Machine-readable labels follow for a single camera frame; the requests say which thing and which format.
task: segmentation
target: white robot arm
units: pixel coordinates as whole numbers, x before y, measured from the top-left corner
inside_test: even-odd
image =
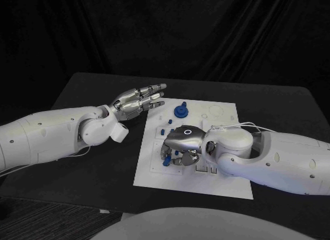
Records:
[[[99,145],[108,137],[121,142],[128,130],[120,121],[163,105],[166,85],[131,89],[110,106],[86,106],[37,112],[0,126],[0,171],[44,163]]]
[[[180,158],[170,159],[172,149],[182,152]],[[205,133],[183,125],[166,136],[163,165],[188,166],[199,155],[230,177],[295,194],[330,195],[330,143],[273,131],[250,134],[237,126],[212,126]]]

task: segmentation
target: robotic hand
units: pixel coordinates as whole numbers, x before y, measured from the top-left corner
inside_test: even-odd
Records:
[[[152,102],[163,96],[156,92],[165,87],[159,84],[131,89],[110,105],[37,112],[0,126],[0,173],[76,156],[72,154],[99,145],[108,137],[120,143],[128,133],[120,121],[165,104]]]
[[[246,123],[211,126],[208,132],[178,127],[163,141],[163,165],[192,165],[201,156],[225,176],[295,194],[330,195],[330,143],[270,130],[250,134],[237,125]],[[182,157],[170,159],[172,150]]]

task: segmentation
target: blue knob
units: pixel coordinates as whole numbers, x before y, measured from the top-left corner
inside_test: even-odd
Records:
[[[170,156],[166,156],[162,165],[166,167],[169,165]]]
[[[182,119],[188,115],[186,103],[182,102],[180,106],[173,108],[173,115],[179,119]]]

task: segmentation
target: black backdrop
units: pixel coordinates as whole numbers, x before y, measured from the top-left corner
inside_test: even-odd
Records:
[[[330,122],[330,0],[0,1],[0,125],[75,72],[302,86]]]

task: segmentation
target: dark table surface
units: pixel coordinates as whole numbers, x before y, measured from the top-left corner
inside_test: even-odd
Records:
[[[110,104],[131,88],[166,83],[166,98],[235,103],[238,121],[330,143],[330,126],[302,87],[76,73],[52,109]],[[0,196],[140,213],[198,207],[241,213],[312,237],[330,238],[330,196],[296,195],[251,182],[253,200],[133,186],[146,113],[123,122],[128,135],[91,147],[82,157],[33,165],[11,173]]]

